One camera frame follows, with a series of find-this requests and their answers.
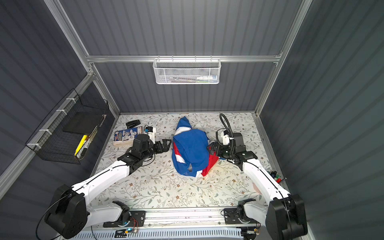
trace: gray corrugated wall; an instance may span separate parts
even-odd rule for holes
[[[220,83],[160,85],[152,63],[96,63],[121,112],[254,111],[274,63],[222,63]]]
[[[42,1],[0,1],[0,173],[85,75]]]
[[[84,95],[101,97],[93,83]],[[0,239],[36,239],[37,222],[50,206],[54,191],[63,184],[71,186],[90,176],[113,122],[109,111],[80,165],[44,161],[38,156],[32,159],[0,200]],[[44,220],[38,232],[41,239],[56,235]]]
[[[314,1],[261,118],[317,240],[382,239],[384,1]]]
[[[90,55],[278,54],[300,0],[65,0]]]
[[[86,75],[43,1],[0,1],[0,173],[60,99]],[[99,96],[94,84],[85,95]],[[89,177],[114,122],[108,114],[81,165],[38,157],[0,200],[0,239],[36,239],[54,190]],[[55,233],[44,223],[42,239]]]

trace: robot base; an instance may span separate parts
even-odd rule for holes
[[[135,218],[137,221],[136,227],[142,227],[144,226],[144,220],[145,220],[145,211],[129,211],[131,213],[131,217]],[[103,224],[103,227],[119,227],[121,222],[105,222]],[[133,227],[134,221],[130,221],[127,226],[125,227]]]
[[[225,217],[225,224],[243,224],[243,223],[257,223],[256,220],[251,219],[250,221],[244,221],[239,219],[239,214],[237,213],[237,209],[227,208],[223,209],[223,215]]]

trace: floral tablecloth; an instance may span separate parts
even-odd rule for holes
[[[233,132],[243,134],[248,151],[253,151],[264,168],[270,169],[264,147],[251,113],[225,113]],[[186,116],[192,128],[203,130],[210,140],[216,130],[222,128],[219,114],[140,114],[120,115],[115,131],[126,128],[125,123],[135,119],[141,125],[157,128],[156,141],[172,139],[180,118]],[[126,147],[114,147],[113,135],[100,160],[97,171],[108,167],[125,153]],[[254,190],[253,183],[240,169],[227,161],[219,160],[205,177],[193,178],[177,173],[171,158],[172,150],[156,154],[148,166],[140,167],[130,176],[119,180],[99,194],[91,205],[106,205],[119,200],[133,209],[233,206],[239,200],[255,198],[264,203],[264,198]]]

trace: black coiled cable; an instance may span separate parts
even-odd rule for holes
[[[230,140],[229,140],[229,143],[230,143],[229,156],[233,157],[233,151],[235,149],[235,146],[234,146],[235,143],[233,141],[233,132],[232,132],[231,125],[229,124],[229,121],[228,121],[227,117],[224,114],[220,113],[219,117],[220,117],[220,121],[224,125],[225,129],[228,131],[228,135],[230,137]],[[221,144],[220,141],[218,140],[218,131],[216,131],[216,141],[220,144],[220,146],[226,147],[225,145]]]

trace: metal bracket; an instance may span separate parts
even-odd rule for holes
[[[39,131],[45,131],[45,132],[49,133],[49,135],[52,135],[52,133],[49,129],[40,129]]]

